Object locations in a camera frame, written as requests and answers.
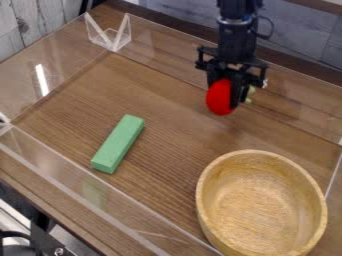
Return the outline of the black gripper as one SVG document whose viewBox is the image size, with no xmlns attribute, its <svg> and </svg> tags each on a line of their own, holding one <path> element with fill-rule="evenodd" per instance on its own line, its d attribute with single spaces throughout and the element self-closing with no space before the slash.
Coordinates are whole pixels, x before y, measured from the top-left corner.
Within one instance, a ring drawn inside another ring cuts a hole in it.
<svg viewBox="0 0 342 256">
<path fill-rule="evenodd" d="M 207 85 L 213 86 L 219 79 L 231 79 L 230 107 L 235 109 L 246 100 L 246 84 L 258 88 L 267 86 L 269 64 L 255 57 L 242 61 L 227 61 L 214 47 L 199 46 L 197 52 L 195 68 L 206 72 Z"/>
</svg>

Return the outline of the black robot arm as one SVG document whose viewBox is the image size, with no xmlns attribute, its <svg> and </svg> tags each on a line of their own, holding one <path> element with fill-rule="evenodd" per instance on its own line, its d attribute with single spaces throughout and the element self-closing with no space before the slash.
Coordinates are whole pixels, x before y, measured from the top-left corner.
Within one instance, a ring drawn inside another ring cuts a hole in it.
<svg viewBox="0 0 342 256">
<path fill-rule="evenodd" d="M 263 0 L 217 0 L 218 46 L 199 46 L 195 68 L 207 74 L 206 105 L 217 115 L 231 114 L 247 100 L 251 87 L 267 85 L 269 65 L 257 58 L 257 39 Z"/>
</svg>

